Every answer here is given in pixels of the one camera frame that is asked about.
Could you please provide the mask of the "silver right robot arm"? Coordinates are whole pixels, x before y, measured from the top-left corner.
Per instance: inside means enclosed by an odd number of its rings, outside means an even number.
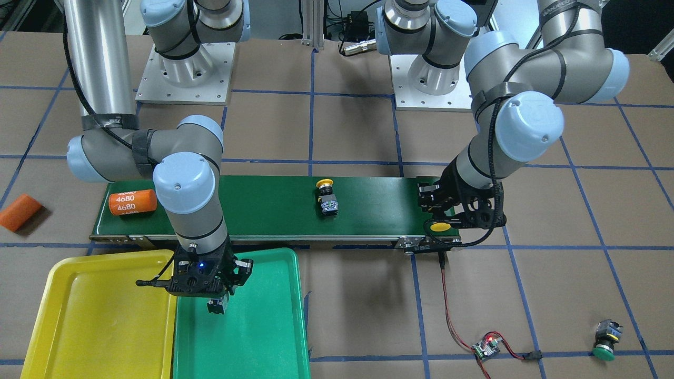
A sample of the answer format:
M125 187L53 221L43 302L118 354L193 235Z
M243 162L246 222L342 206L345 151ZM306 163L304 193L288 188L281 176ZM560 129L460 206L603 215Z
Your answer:
M234 256L219 197L223 132L203 115L176 129L142 129L132 99L118 1L62 1L63 46L82 105L83 134L69 141L67 163L84 182L151 179L179 245L173 274L136 282L175 296L226 299L253 271Z

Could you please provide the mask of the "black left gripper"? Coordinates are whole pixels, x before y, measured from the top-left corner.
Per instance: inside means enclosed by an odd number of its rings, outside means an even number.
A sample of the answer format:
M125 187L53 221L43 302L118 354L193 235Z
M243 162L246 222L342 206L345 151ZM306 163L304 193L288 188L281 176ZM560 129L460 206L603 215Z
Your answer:
M455 160L436 182L418 184L418 205L422 211L432 214L424 226L426 231L432 220L450 223L458 230L502 227L507 223L502 204L494 209L491 200L503 201L502 186L472 187L460 177Z

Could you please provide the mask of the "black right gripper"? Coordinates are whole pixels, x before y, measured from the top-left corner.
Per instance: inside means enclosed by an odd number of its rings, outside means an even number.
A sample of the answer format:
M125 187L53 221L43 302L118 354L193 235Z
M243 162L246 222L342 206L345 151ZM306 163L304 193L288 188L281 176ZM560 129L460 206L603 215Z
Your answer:
M173 275L160 280L158 274L149 281L137 280L137 286L164 288L174 296L221 298L234 295L236 286L243 286L253 271L254 261L239 260L229 243L222 243L214 251L198 254L197 244L187 249L178 245L173 256Z

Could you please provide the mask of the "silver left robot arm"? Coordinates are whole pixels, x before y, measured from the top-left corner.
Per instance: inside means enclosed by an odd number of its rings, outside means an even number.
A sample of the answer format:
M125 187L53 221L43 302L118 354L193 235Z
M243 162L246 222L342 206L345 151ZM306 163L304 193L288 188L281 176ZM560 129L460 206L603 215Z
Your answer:
M539 158L563 132L556 102L601 102L628 81L626 56L604 45L599 1L539 1L543 47L522 49L506 31L480 33L494 1L385 1L375 38L383 55L415 55L410 82L431 95L465 71L480 131L443 171L419 187L424 228L505 225L505 179Z

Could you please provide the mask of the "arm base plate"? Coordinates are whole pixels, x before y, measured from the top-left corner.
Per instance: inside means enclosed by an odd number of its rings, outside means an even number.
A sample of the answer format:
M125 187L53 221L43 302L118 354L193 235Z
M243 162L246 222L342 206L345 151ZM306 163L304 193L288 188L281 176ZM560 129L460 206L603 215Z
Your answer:
M464 60L454 68L440 69L421 55L392 55L389 59L398 110L470 112L472 96Z
M207 43L171 60L151 51L135 99L141 103L226 105L236 43Z

